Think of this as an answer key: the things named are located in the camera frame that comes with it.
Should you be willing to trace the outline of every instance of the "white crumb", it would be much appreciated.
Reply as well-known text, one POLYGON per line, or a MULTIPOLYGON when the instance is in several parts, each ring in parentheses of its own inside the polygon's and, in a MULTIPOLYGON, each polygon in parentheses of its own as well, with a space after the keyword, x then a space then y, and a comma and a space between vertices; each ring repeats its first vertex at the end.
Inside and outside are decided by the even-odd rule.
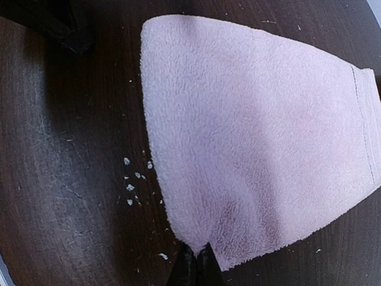
POLYGON ((125 164, 126 166, 128 166, 128 165, 131 163, 131 161, 130 161, 127 157, 125 157, 125 158, 123 159, 123 161, 124 161, 124 164, 125 164))
POLYGON ((164 260, 168 260, 168 256, 166 256, 164 253, 159 254, 164 260))
POLYGON ((127 187, 126 187, 126 190, 128 191, 133 191, 135 189, 135 187, 131 184, 129 184, 127 187))

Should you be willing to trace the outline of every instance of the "debris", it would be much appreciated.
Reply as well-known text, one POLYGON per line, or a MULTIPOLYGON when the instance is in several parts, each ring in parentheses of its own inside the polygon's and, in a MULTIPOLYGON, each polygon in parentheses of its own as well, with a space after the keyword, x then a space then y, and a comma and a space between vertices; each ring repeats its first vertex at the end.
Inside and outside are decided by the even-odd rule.
POLYGON ((135 189, 135 187, 131 184, 129 184, 127 187, 126 187, 126 190, 128 191, 133 191, 135 189))
POLYGON ((140 202, 139 197, 137 195, 135 195, 135 200, 138 202, 139 207, 141 207, 142 203, 140 202))
POLYGON ((168 260, 168 256, 166 256, 164 253, 159 254, 164 260, 168 260))
POLYGON ((127 157, 125 157, 125 158, 123 159, 123 161, 124 161, 124 164, 125 164, 126 166, 128 166, 128 165, 131 163, 131 161, 130 161, 127 157))

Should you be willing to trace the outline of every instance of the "dark wooden table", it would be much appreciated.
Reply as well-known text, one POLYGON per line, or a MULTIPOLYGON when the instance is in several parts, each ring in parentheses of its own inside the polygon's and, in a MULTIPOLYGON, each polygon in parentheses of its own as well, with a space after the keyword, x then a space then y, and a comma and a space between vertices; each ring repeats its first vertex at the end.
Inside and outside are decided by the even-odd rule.
MULTIPOLYGON (((97 32, 89 57, 0 19, 0 251, 17 286, 165 285, 180 243, 146 167, 145 20, 184 13, 232 21, 381 76, 381 30, 366 0, 82 2, 97 32), (125 175, 141 206, 127 204, 135 195, 125 175)), ((376 191, 306 240, 226 272, 228 285, 381 285, 380 212, 376 191)))

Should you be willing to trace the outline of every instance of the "pink towel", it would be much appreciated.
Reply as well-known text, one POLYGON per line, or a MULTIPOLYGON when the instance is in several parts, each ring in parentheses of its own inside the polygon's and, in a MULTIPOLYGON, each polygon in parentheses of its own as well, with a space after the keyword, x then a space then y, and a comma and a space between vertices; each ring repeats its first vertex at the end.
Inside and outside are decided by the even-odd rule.
POLYGON ((176 236, 222 270, 326 226, 381 185, 372 70, 225 21, 144 24, 152 159, 176 236))

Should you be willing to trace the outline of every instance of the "pink fleece cloth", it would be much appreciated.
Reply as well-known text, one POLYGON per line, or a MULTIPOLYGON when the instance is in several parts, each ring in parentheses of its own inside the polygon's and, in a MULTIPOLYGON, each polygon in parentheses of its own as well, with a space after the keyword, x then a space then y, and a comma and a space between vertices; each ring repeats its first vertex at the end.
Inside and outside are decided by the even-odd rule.
POLYGON ((381 185, 372 70, 225 21, 142 31, 152 158, 168 219, 222 270, 326 226, 381 185))

